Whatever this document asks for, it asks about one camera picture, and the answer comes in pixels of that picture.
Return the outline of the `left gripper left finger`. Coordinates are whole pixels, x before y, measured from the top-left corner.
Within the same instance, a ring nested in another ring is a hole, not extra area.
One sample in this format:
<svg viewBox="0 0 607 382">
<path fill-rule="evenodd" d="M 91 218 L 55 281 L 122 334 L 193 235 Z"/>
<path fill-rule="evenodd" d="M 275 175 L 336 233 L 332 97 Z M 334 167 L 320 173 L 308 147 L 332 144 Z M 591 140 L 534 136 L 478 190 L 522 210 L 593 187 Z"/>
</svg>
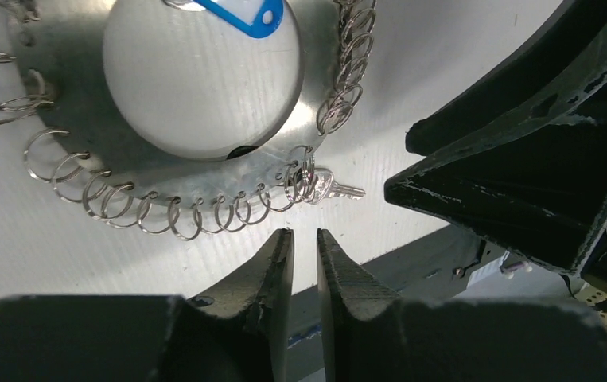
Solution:
<svg viewBox="0 0 607 382">
<path fill-rule="evenodd" d="M 0 381 L 282 381 L 294 233 L 199 294 L 0 299 Z"/>
</svg>

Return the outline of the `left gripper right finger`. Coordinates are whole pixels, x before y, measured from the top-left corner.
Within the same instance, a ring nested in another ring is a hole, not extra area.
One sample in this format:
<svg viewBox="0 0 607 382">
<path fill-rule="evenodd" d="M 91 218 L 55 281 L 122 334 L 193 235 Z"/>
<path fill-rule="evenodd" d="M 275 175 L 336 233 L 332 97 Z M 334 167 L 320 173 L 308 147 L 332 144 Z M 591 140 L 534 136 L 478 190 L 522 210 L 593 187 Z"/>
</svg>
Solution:
<svg viewBox="0 0 607 382">
<path fill-rule="evenodd" d="M 607 381 L 588 307 L 539 299 L 404 298 L 317 230 L 329 381 Z"/>
</svg>

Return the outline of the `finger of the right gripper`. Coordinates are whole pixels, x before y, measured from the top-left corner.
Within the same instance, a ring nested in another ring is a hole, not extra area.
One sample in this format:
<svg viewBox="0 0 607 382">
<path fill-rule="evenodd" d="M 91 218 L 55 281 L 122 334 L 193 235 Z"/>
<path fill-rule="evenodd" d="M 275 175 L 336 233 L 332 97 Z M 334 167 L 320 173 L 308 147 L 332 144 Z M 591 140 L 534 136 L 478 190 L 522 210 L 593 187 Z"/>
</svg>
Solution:
<svg viewBox="0 0 607 382">
<path fill-rule="evenodd" d="M 405 146 L 388 203 L 577 274 L 607 227 L 607 1 L 565 1 Z"/>
</svg>

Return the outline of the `plain silver key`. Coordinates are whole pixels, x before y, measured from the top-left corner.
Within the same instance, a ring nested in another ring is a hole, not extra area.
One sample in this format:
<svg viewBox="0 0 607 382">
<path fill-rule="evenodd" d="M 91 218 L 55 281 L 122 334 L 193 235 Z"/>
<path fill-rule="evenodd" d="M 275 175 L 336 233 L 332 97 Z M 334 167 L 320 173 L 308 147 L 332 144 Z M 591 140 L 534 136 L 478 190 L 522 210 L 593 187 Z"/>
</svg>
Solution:
<svg viewBox="0 0 607 382">
<path fill-rule="evenodd" d="M 334 173 L 329 169 L 316 168 L 315 175 L 313 196 L 309 200 L 312 205 L 317 205 L 328 198 L 347 197 L 351 200 L 360 200 L 366 195 L 366 192 L 361 188 L 338 183 Z"/>
</svg>

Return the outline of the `metal disc with keyrings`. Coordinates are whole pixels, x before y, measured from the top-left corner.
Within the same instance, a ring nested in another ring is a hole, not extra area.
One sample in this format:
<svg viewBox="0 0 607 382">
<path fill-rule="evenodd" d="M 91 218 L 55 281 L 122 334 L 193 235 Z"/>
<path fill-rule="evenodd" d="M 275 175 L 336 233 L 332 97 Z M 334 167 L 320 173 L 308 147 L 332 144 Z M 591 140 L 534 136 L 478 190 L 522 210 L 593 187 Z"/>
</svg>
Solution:
<svg viewBox="0 0 607 382">
<path fill-rule="evenodd" d="M 342 128 L 363 94 L 361 79 L 374 43 L 373 1 L 265 1 L 278 21 L 289 11 L 302 48 L 297 102 L 275 134 L 236 158 L 203 162 L 168 154 L 147 142 L 117 108 L 103 70 L 113 1 L 0 1 L 9 18 L 11 53 L 26 93 L 0 103 L 1 124 L 36 115 L 44 124 L 27 142 L 51 138 L 64 149 L 48 177 L 58 189 L 86 174 L 76 203 L 93 219 L 121 227 L 126 214 L 145 230 L 153 205 L 166 210 L 166 230 L 179 234 L 189 208 L 197 233 L 238 232 L 256 225 L 253 209 L 274 211 L 278 190 L 287 206 L 316 196 L 314 154 Z"/>
</svg>

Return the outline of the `blue key tag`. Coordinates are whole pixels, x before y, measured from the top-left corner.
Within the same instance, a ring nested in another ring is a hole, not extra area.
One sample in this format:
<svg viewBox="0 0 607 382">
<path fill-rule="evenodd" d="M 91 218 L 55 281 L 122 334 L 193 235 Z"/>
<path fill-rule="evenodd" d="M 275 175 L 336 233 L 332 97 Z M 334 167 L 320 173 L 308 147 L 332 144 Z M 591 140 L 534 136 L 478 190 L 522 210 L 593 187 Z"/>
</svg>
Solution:
<svg viewBox="0 0 607 382">
<path fill-rule="evenodd" d="M 208 1 L 196 3 L 231 27 L 254 39 L 274 34 L 284 17 L 284 1 Z"/>
</svg>

